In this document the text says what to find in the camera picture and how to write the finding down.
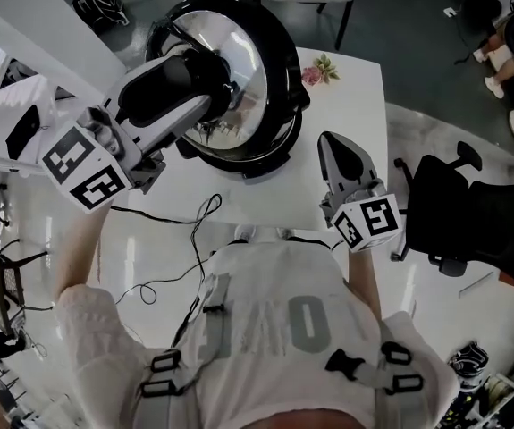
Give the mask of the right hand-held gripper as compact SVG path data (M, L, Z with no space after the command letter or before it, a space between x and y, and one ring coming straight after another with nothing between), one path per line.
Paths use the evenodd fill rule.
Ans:
M396 197L377 175L370 155L341 134L323 131L317 141L328 191L320 204L328 227L351 252L381 246L401 232Z

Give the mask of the person's left hand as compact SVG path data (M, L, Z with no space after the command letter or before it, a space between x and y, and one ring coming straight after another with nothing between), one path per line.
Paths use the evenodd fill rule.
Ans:
M100 106L91 106L84 110L77 123L109 154L117 160L124 156L124 148L114 129L110 114Z

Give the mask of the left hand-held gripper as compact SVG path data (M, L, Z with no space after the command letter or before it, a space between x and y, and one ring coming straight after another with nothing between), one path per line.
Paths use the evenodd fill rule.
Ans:
M199 122L210 105L237 101L240 86L229 76L212 78L209 95L199 77L201 63L195 51L149 61L126 74L103 104L94 105L111 116L124 148L121 160L77 123L80 116L66 121L40 161L59 192L86 214L127 190L148 192L166 167L163 150Z

